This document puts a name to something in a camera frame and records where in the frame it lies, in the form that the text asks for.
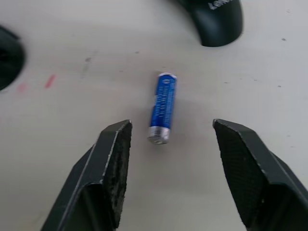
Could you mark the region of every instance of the tabletop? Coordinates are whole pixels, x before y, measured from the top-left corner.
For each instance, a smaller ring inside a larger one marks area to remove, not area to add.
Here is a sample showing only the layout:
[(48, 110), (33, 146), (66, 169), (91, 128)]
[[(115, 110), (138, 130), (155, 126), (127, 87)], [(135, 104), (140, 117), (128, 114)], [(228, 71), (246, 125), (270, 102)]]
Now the tabletop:
[[(0, 225), (38, 231), (106, 126), (133, 123), (119, 231), (244, 231), (212, 120), (254, 129), (308, 187), (308, 2), (242, 0), (207, 48), (171, 0), (3, 0), (26, 65), (0, 92)], [(170, 143), (147, 141), (157, 76), (178, 76)]]

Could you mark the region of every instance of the black computer mouse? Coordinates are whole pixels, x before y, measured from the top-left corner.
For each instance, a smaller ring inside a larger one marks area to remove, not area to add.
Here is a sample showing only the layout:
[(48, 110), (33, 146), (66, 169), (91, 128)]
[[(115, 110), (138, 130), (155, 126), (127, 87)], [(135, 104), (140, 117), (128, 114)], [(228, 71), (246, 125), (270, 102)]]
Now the black computer mouse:
[(19, 75), (25, 62), (25, 52), (16, 35), (0, 26), (0, 90)]
[(206, 47), (236, 40), (243, 30), (240, 0), (178, 0), (188, 11)]

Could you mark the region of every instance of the red mark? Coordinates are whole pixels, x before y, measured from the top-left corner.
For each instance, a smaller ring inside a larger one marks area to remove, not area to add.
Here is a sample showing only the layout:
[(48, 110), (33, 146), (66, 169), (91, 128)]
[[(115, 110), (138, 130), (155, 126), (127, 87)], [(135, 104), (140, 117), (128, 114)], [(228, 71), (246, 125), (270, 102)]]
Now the red mark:
[(56, 75), (52, 75), (47, 80), (47, 83), (45, 84), (45, 88), (50, 88), (52, 86), (52, 83), (54, 82), (54, 79), (56, 78)]
[(27, 84), (26, 83), (21, 83), (18, 87), (17, 87), (17, 91), (18, 93), (23, 93), (27, 88)]

